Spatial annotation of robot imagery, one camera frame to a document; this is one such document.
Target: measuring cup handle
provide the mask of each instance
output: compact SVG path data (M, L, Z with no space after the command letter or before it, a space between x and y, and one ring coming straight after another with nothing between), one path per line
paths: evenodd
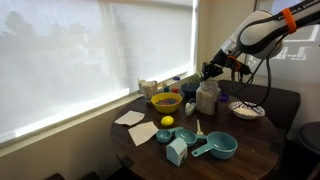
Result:
M171 129L168 129L168 131L172 133L172 132L178 131L179 129L183 129L183 127L179 126L179 127L171 128Z
M207 139L206 135L196 134L197 139Z
M211 149L212 149L212 146L211 146L209 143L207 143L207 144L205 144L205 145L203 145L203 146L200 146L198 149L193 150L193 151L191 152L191 154L192 154L194 157L198 157L198 156L200 156L201 154L203 154L203 153L205 153L205 152L207 152L207 151L209 151L209 150L211 150Z

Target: spice container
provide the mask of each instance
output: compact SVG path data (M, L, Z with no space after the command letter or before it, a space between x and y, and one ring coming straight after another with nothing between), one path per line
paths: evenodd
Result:
M163 87L163 92L169 92L169 86L164 86Z
M201 82L196 92L196 110L213 115L218 110L220 95L221 90L213 78Z
M172 88L172 92L178 94L179 93L179 89L178 88Z

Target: white paper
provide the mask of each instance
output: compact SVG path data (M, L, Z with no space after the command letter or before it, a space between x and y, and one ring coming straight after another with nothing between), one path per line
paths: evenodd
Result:
M121 116L114 122L117 124L126 124L128 126L132 126L137 122L141 121L144 118L144 114L135 111L129 111L125 115Z
M159 129L154 125L152 121L139 124L128 131L136 146L148 141Z

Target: teal measuring cup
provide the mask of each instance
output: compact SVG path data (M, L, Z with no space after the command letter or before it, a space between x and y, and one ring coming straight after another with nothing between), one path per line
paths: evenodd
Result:
M211 132L207 137L207 144L191 152L194 157L210 151L218 159L230 159L238 148L238 143L234 137L225 132Z
M179 127L175 127L175 128L171 128L171 129L160 129L156 133L157 140L160 143L167 143L171 140L172 133L179 130L179 129L183 129L183 127L179 126Z
M207 139L207 136L192 132L189 129L179 129L175 132L176 137L181 137L188 147L194 145L198 139Z

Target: small carton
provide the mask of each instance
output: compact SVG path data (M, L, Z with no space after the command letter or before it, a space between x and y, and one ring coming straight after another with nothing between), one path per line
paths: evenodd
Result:
M187 144L180 137L177 137L170 144L168 144L166 150L167 159L178 167L188 156Z

